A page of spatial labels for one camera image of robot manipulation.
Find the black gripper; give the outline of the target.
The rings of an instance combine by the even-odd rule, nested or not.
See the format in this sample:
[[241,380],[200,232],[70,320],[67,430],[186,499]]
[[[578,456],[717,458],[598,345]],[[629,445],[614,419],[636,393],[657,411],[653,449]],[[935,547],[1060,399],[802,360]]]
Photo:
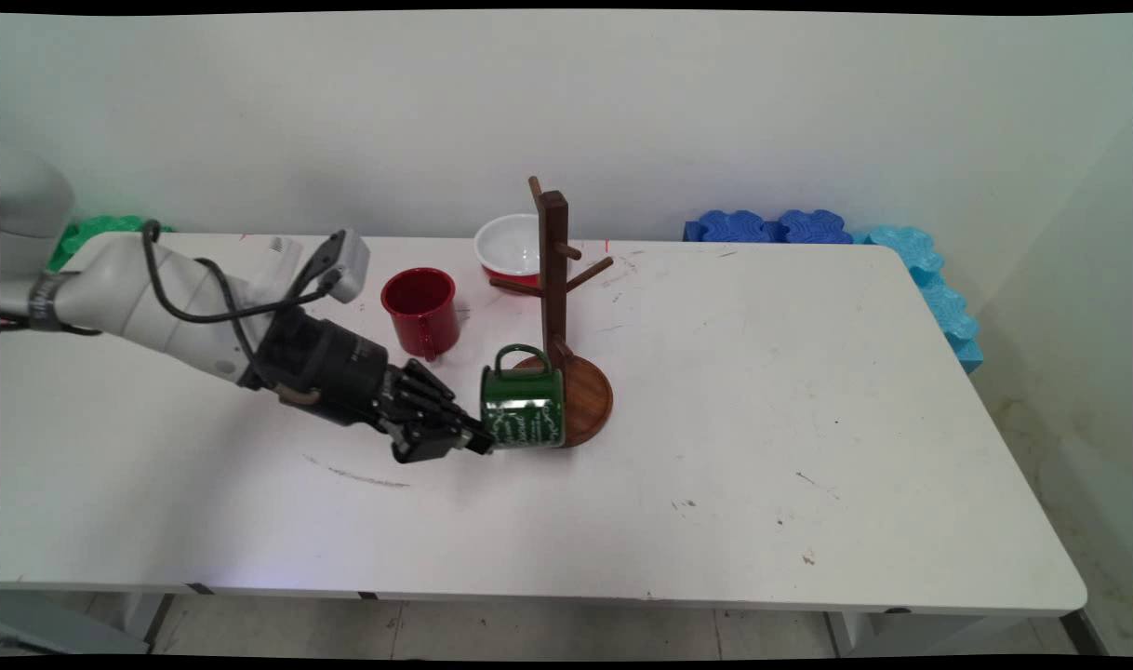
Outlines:
[[[487,455],[495,438],[418,359],[391,365],[387,349],[293,306],[276,311],[242,372],[242,387],[337,425],[391,430],[397,463],[438,461],[457,449]],[[393,400],[387,395],[392,393]]]

